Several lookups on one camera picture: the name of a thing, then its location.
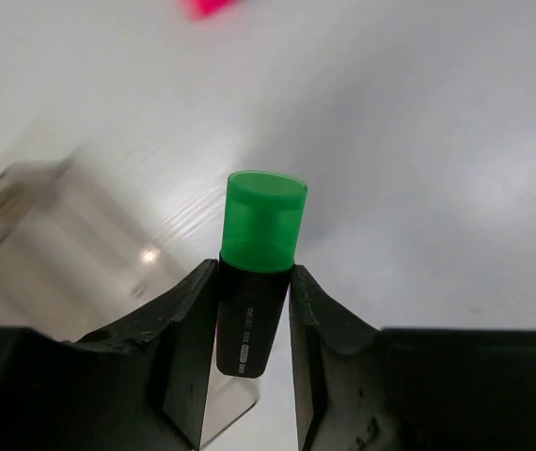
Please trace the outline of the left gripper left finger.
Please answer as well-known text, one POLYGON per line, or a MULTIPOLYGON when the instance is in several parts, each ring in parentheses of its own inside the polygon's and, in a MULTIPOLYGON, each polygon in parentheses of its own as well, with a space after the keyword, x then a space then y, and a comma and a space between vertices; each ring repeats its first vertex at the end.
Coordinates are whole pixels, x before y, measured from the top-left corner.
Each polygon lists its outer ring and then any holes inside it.
POLYGON ((199 449, 217 318, 217 270, 206 259, 175 287, 80 338, 108 390, 96 402, 104 449, 199 449))

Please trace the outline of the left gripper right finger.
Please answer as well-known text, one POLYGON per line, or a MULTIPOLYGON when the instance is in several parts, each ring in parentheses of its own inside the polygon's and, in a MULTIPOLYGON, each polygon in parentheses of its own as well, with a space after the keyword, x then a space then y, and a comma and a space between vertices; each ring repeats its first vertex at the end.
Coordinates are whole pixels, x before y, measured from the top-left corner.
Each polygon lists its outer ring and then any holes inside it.
POLYGON ((367 450, 379 432, 371 352, 378 331, 302 265, 292 269, 289 319, 298 448, 367 450))

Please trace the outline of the green cap black highlighter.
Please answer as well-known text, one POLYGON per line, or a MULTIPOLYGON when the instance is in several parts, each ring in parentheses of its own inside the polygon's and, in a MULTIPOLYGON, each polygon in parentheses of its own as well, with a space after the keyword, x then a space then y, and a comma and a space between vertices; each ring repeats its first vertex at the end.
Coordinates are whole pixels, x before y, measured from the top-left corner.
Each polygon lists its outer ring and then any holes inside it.
POLYGON ((307 192, 302 180, 273 172, 228 177, 216 325, 216 364, 225 375, 256 379, 267 367, 307 192))

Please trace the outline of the pink cap black highlighter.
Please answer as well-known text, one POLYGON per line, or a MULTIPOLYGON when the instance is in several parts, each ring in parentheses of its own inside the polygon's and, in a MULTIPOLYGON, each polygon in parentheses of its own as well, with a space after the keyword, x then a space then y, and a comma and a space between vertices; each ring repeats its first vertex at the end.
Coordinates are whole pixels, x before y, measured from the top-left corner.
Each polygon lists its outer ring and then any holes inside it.
POLYGON ((178 4, 189 22, 203 23, 236 17, 249 2, 245 0, 179 0, 178 4))

